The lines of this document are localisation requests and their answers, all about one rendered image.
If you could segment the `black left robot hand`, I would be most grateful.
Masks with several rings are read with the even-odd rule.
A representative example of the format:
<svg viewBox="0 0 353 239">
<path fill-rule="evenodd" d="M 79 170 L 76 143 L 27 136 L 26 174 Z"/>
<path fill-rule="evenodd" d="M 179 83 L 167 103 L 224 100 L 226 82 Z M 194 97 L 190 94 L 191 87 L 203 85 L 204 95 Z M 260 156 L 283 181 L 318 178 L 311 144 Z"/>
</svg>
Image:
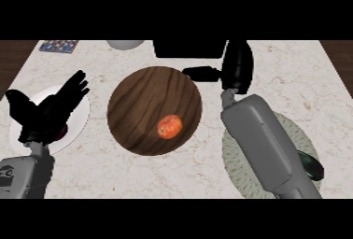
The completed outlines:
<svg viewBox="0 0 353 239">
<path fill-rule="evenodd" d="M 86 73 L 79 70 L 57 94 L 46 97 L 37 105 L 20 90 L 8 90 L 11 117 L 23 125 L 18 141 L 51 144 L 60 135 L 71 113 L 91 89 Z"/>
</svg>

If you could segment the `oval brown wooden board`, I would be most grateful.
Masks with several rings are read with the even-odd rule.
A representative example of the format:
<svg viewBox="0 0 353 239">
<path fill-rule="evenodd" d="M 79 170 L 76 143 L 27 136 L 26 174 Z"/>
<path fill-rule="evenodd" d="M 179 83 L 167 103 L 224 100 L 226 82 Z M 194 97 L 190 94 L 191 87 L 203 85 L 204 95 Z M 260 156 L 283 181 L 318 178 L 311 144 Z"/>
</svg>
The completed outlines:
<svg viewBox="0 0 353 239">
<path fill-rule="evenodd" d="M 181 133 L 163 139 L 157 124 L 167 115 L 182 120 Z M 157 156 L 175 151 L 191 139 L 201 119 L 198 86 L 167 66 L 133 72 L 116 87 L 108 105 L 108 125 L 116 142 L 135 154 Z"/>
</svg>

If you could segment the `black appliance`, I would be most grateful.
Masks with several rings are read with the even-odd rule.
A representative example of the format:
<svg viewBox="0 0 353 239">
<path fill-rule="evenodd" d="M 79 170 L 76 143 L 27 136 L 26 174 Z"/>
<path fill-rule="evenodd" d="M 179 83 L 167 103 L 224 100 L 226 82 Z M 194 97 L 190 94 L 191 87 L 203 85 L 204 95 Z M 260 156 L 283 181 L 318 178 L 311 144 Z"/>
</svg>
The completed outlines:
<svg viewBox="0 0 353 239">
<path fill-rule="evenodd" d="M 157 58 L 219 59 L 226 41 L 206 40 L 156 40 Z"/>
</svg>

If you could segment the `grey bowl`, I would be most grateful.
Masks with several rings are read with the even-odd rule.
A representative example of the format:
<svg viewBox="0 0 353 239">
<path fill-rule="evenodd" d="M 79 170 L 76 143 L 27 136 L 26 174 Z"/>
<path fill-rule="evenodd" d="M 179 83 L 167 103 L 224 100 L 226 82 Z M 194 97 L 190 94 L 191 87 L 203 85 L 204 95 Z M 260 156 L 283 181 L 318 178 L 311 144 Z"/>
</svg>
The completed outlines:
<svg viewBox="0 0 353 239">
<path fill-rule="evenodd" d="M 144 43 L 142 40 L 110 40 L 108 44 L 114 49 L 130 50 Z"/>
</svg>

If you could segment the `round pale green placemat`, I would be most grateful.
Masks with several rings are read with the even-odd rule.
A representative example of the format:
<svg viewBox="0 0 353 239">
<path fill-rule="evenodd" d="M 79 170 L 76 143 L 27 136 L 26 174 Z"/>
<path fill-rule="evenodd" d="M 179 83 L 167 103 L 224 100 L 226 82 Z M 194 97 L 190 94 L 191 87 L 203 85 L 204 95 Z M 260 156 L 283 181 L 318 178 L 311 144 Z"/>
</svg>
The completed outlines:
<svg viewBox="0 0 353 239">
<path fill-rule="evenodd" d="M 275 115 L 297 150 L 318 159 L 318 151 L 302 127 L 281 113 L 275 113 Z M 228 132 L 224 133 L 222 138 L 222 158 L 228 176 L 241 196 L 246 199 L 275 199 L 275 195 L 262 187 L 240 144 Z"/>
</svg>

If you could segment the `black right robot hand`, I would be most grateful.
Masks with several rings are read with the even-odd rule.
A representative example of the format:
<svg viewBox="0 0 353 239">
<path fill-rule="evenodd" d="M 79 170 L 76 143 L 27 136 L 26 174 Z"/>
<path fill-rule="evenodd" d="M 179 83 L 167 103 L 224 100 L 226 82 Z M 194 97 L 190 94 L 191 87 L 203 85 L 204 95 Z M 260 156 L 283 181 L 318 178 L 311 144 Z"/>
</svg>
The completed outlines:
<svg viewBox="0 0 353 239">
<path fill-rule="evenodd" d="M 237 89 L 238 94 L 249 92 L 253 73 L 255 73 L 255 56 L 250 45 L 246 40 L 231 40 L 226 46 L 222 69 L 212 66 L 198 66 L 185 68 L 182 73 L 194 82 L 222 81 L 222 88 Z"/>
</svg>

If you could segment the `dark green vegetable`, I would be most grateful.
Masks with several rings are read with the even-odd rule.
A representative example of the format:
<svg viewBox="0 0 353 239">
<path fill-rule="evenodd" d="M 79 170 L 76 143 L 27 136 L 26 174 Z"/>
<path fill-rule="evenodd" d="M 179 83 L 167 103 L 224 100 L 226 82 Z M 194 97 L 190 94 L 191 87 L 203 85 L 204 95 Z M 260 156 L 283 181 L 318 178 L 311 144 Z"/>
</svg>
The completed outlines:
<svg viewBox="0 0 353 239">
<path fill-rule="evenodd" d="M 324 179 L 324 167 L 321 162 L 303 151 L 299 151 L 302 158 L 302 166 L 305 172 L 314 181 L 321 181 Z"/>
</svg>

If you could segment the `dark red fruit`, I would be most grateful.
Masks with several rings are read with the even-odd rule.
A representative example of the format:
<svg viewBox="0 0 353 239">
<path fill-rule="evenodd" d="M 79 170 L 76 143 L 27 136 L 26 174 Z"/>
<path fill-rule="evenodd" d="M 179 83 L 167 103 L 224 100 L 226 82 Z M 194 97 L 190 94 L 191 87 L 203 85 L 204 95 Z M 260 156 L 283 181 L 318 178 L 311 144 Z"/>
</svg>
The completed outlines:
<svg viewBox="0 0 353 239">
<path fill-rule="evenodd" d="M 60 134 L 57 135 L 55 141 L 61 140 L 67 133 L 68 133 L 68 124 L 65 124 Z"/>
</svg>

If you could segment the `white plate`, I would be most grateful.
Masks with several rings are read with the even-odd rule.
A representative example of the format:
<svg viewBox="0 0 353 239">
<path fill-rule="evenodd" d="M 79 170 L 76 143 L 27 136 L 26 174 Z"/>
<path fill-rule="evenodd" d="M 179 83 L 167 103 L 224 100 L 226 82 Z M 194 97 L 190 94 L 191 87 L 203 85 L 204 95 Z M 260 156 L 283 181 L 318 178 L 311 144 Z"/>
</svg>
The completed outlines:
<svg viewBox="0 0 353 239">
<path fill-rule="evenodd" d="M 32 101 L 39 105 L 49 95 L 57 94 L 60 89 L 61 89 L 61 85 L 57 85 L 48 88 L 46 90 L 40 91 L 32 97 Z M 80 105 L 77 106 L 77 108 L 74 109 L 71 113 L 71 117 L 67 122 L 68 132 L 64 135 L 64 137 L 58 141 L 51 143 L 49 145 L 49 150 L 52 154 L 60 152 L 79 137 L 86 127 L 89 116 L 91 116 L 91 100 L 89 100 L 89 97 L 85 97 L 80 102 Z M 21 124 L 15 120 L 12 120 L 11 121 L 11 147 L 17 154 L 30 155 L 32 150 L 18 141 L 21 130 L 23 130 Z"/>
</svg>

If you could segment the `orange squash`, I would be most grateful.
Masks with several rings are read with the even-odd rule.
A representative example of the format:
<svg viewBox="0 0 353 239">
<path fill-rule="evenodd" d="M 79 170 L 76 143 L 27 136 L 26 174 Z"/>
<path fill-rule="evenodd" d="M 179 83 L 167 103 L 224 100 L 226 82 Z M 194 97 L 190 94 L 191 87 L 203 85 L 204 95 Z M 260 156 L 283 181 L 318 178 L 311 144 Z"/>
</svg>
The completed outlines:
<svg viewBox="0 0 353 239">
<path fill-rule="evenodd" d="M 163 139 L 173 139 L 182 131 L 179 115 L 167 115 L 157 124 L 157 134 Z"/>
</svg>

